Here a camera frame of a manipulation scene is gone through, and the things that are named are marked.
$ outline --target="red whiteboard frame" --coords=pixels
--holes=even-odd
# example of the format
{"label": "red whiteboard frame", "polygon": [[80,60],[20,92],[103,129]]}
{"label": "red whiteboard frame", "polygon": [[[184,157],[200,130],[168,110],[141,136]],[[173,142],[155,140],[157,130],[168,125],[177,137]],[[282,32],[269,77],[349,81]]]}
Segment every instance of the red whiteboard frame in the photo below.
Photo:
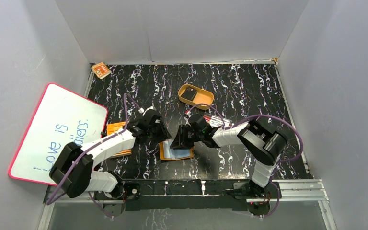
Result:
{"label": "red whiteboard frame", "polygon": [[[9,166],[9,169],[8,169],[8,175],[9,175],[12,179],[21,180],[21,181],[29,181],[29,182],[39,183],[39,184],[47,184],[47,185],[57,186],[57,184],[50,184],[50,183],[44,183],[44,182],[41,182],[41,181],[35,181],[35,180],[29,180],[29,179],[25,179],[25,178],[19,178],[19,177],[15,177],[15,176],[13,176],[13,175],[11,174],[11,170],[12,170],[13,164],[15,163],[15,160],[16,160],[16,158],[17,158],[18,154],[19,154],[20,148],[21,148],[21,147],[22,147],[22,145],[23,145],[24,139],[26,138],[26,135],[27,135],[27,133],[29,132],[30,126],[32,125],[32,122],[33,122],[33,120],[34,120],[34,118],[35,118],[34,116],[36,115],[37,110],[38,110],[38,109],[39,109],[39,107],[40,107],[40,104],[41,104],[41,102],[42,102],[42,100],[43,100],[43,98],[44,98],[44,95],[46,94],[46,91],[47,91],[47,89],[48,89],[48,86],[49,86],[49,85],[51,85],[51,84],[54,84],[54,85],[56,85],[56,86],[58,86],[58,87],[60,87],[60,88],[63,88],[63,89],[65,89],[65,90],[67,90],[67,91],[69,91],[69,92],[71,92],[71,93],[73,93],[73,94],[75,94],[75,95],[77,95],[77,96],[80,96],[80,97],[84,98],[85,100],[88,100],[88,101],[90,101],[90,102],[92,102],[92,103],[94,103],[94,104],[97,104],[97,105],[99,105],[99,106],[101,106],[101,107],[105,108],[105,109],[106,109],[106,117],[108,117],[108,109],[107,109],[105,106],[103,106],[103,105],[101,105],[101,104],[98,104],[98,103],[96,103],[96,102],[93,102],[93,101],[91,101],[91,100],[89,100],[89,99],[87,99],[87,98],[85,98],[85,97],[83,97],[83,96],[79,95],[78,93],[73,92],[73,91],[71,91],[71,90],[69,90],[69,89],[66,89],[66,88],[64,88],[63,86],[58,85],[58,84],[56,84],[56,83],[54,83],[54,82],[51,82],[51,83],[47,84],[46,88],[44,89],[44,92],[43,92],[42,96],[40,97],[39,103],[37,104],[37,107],[36,107],[36,109],[35,109],[35,110],[34,110],[34,112],[33,112],[32,119],[30,120],[29,124],[27,125],[26,131],[25,131],[25,133],[24,133],[24,135],[23,135],[23,137],[22,137],[22,140],[21,140],[21,142],[20,142],[20,145],[18,146],[18,148],[17,148],[17,150],[16,150],[15,156],[13,157],[12,162],[11,162],[11,164],[10,164],[10,166]],[[106,118],[105,118],[105,120],[103,121],[103,129],[105,128],[105,125],[106,125]]]}

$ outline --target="cable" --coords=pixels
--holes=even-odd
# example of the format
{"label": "cable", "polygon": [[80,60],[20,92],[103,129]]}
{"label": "cable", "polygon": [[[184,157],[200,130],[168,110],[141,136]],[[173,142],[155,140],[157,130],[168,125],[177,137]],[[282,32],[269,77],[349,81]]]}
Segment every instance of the cable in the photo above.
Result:
{"label": "cable", "polygon": [[124,97],[124,99],[125,99],[126,97],[128,97],[128,98],[129,98],[129,100],[130,100],[131,102],[133,102],[133,104],[135,104],[136,108],[137,108],[137,109],[140,109],[140,106],[138,105],[138,103],[137,103],[135,100],[133,100],[133,98],[132,98],[129,94],[124,93],[124,94],[123,94],[123,97]]}
{"label": "cable", "polygon": [[210,105],[210,104],[198,103],[198,104],[196,104],[196,105],[193,105],[193,107],[191,107],[188,111],[189,111],[189,112],[191,112],[191,110],[193,110],[195,107],[197,107],[197,106],[199,106],[199,105],[206,105],[206,106],[208,106],[209,108],[213,109],[213,110],[214,110],[214,111],[219,115],[219,117],[221,118],[221,120],[222,120],[222,127],[224,127],[224,126],[225,126],[225,120],[223,119],[223,117],[222,117],[221,113],[220,113],[220,112],[218,112],[218,110],[217,110],[215,107],[213,107],[212,105]]}
{"label": "cable", "polygon": [[73,162],[73,164],[70,166],[70,168],[67,170],[66,174],[63,176],[63,179],[61,179],[60,183],[58,183],[56,189],[54,190],[53,194],[51,195],[51,197],[47,200],[46,205],[51,205],[53,202],[55,202],[56,200],[58,200],[60,197],[62,197],[65,193],[62,193],[61,195],[55,197],[58,193],[58,191],[60,190],[60,188],[62,187],[62,185],[64,184],[65,180],[68,178],[68,176],[70,175],[71,171],[75,168],[75,166],[77,165],[77,163],[81,160],[81,158],[87,154],[89,151],[91,151],[92,149],[98,147],[100,144],[104,143],[105,141],[108,141],[109,139],[114,138],[117,135],[122,134],[123,132],[125,132],[127,130],[127,124],[128,124],[128,113],[127,113],[127,100],[126,97],[129,97],[131,101],[133,101],[135,103],[135,105],[137,105],[137,103],[135,102],[135,100],[133,100],[132,97],[130,97],[130,95],[128,95],[127,93],[124,93],[124,107],[125,107],[125,126],[123,128],[122,131],[118,132],[118,133],[113,133],[111,135],[109,135],[108,137],[106,137],[103,141],[100,141],[98,143],[95,143],[94,145],[92,145],[91,147],[89,147],[88,149],[86,149],[84,152],[82,152],[77,158],[76,160]]}
{"label": "cable", "polygon": [[302,137],[301,137],[301,135],[298,133],[298,131],[292,125],[290,125],[287,121],[285,121],[285,120],[283,120],[281,118],[278,118],[278,117],[272,116],[272,115],[266,115],[266,114],[256,114],[256,115],[248,116],[247,118],[243,119],[242,121],[236,123],[233,127],[236,127],[236,126],[238,126],[238,125],[240,125],[240,124],[242,124],[244,122],[250,121],[253,118],[258,118],[258,117],[268,117],[268,118],[271,118],[273,120],[276,120],[276,121],[279,121],[279,122],[283,123],[284,125],[286,125],[287,127],[289,127],[291,130],[293,130],[293,132],[297,136],[297,139],[299,140],[300,149],[299,149],[298,154],[295,157],[291,158],[291,159],[285,159],[285,160],[278,161],[277,162],[277,165],[279,165],[281,163],[285,163],[285,162],[292,162],[292,161],[295,161],[298,158],[300,158],[300,156],[302,155],[302,152],[304,150],[304,144],[302,143]]}
{"label": "cable", "polygon": [[270,182],[270,184],[272,184],[277,189],[277,201],[276,201],[276,205],[274,206],[274,208],[267,215],[264,215],[264,217],[268,217],[272,215],[276,211],[278,204],[280,203],[280,189],[273,182]]}
{"label": "cable", "polygon": [[94,204],[109,218],[114,219],[114,216],[112,214],[110,214],[109,212],[105,211],[104,208],[101,207],[101,205],[96,202],[96,200],[94,199],[94,197],[92,196],[91,192],[88,192],[88,195],[90,196],[91,200],[94,202]]}
{"label": "cable", "polygon": [[267,194],[266,194],[266,196],[264,196],[264,200],[263,200],[263,203],[265,203],[265,204],[267,204],[267,203],[269,203],[270,202],[270,200],[271,200],[271,198],[272,198],[272,194],[270,193],[270,192],[268,192]]}
{"label": "cable", "polygon": [[114,198],[114,199],[117,200],[117,199],[121,198],[124,194],[125,193],[123,192],[123,193],[121,193],[121,195],[119,195],[117,198]]}
{"label": "cable", "polygon": [[123,192],[123,194],[125,195],[125,197],[123,198],[123,204],[126,206],[126,203],[127,203],[127,191],[125,190]]}

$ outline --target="small orange box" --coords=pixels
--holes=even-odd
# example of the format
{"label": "small orange box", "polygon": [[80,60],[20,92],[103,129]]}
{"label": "small orange box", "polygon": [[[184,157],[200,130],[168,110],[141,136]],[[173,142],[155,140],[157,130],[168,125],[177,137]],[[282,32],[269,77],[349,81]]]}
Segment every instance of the small orange box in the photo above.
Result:
{"label": "small orange box", "polygon": [[92,66],[91,69],[99,79],[102,79],[111,73],[109,68],[103,62]]}
{"label": "small orange box", "polygon": [[[181,94],[183,94],[183,92],[185,91],[185,89],[187,89],[187,87],[192,87],[197,91],[196,97],[192,101],[181,97]],[[178,90],[178,99],[189,105],[196,105],[198,103],[205,103],[205,104],[212,105],[212,103],[214,102],[214,95],[210,91],[200,89],[194,85],[184,84]],[[207,110],[209,109],[209,106],[199,105],[197,106],[197,108],[202,109],[202,110]]]}

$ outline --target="orange tray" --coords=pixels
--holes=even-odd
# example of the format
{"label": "orange tray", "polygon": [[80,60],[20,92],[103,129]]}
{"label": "orange tray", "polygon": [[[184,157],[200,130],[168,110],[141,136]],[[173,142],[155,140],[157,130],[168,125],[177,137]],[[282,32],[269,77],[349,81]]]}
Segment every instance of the orange tray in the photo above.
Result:
{"label": "orange tray", "polygon": [[[188,86],[193,87],[197,91],[197,94],[195,95],[196,97],[192,101],[181,97],[181,94],[183,94],[183,92]],[[200,89],[194,85],[185,84],[185,85],[182,85],[181,88],[178,90],[178,99],[189,105],[196,105],[198,103],[205,103],[205,104],[212,105],[212,103],[214,102],[214,95],[210,91]],[[209,109],[209,107],[206,105],[199,105],[197,106],[197,108],[202,109],[202,110]]]}

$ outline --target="whiteboard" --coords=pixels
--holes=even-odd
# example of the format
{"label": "whiteboard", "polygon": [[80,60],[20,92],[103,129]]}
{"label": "whiteboard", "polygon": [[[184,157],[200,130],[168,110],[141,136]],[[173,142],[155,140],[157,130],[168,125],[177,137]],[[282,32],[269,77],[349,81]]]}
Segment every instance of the whiteboard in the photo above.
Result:
{"label": "whiteboard", "polygon": [[50,83],[9,168],[14,179],[56,185],[49,172],[63,147],[101,138],[107,109]]}

